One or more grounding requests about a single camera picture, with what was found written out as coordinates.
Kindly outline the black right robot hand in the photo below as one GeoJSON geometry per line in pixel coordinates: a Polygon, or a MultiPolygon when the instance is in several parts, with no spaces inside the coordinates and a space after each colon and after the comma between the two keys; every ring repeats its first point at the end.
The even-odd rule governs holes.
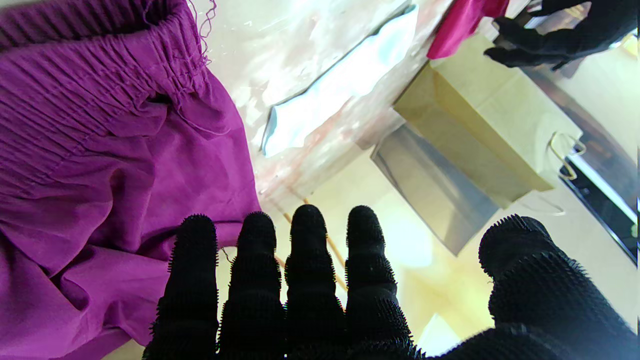
{"type": "MultiPolygon", "coordinates": [[[[397,299],[397,282],[375,212],[354,207],[347,222],[347,301],[336,297],[327,229],[317,207],[297,208],[281,273],[270,217],[243,221],[218,319],[217,235],[203,214],[180,224],[169,279],[144,360],[426,360],[397,299]]],[[[583,267],[542,223],[510,215],[478,246],[493,281],[494,326],[440,360],[637,360],[638,336],[583,267]]]]}

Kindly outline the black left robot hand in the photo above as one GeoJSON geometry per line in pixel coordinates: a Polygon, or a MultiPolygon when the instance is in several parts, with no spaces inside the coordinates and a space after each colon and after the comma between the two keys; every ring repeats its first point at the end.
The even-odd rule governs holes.
{"type": "Polygon", "coordinates": [[[638,27],[637,0],[591,0],[583,20],[574,28],[541,34],[518,24],[515,19],[498,17],[494,23],[511,48],[492,47],[483,53],[507,68],[553,65],[558,70],[583,57],[601,53],[638,27]]]}

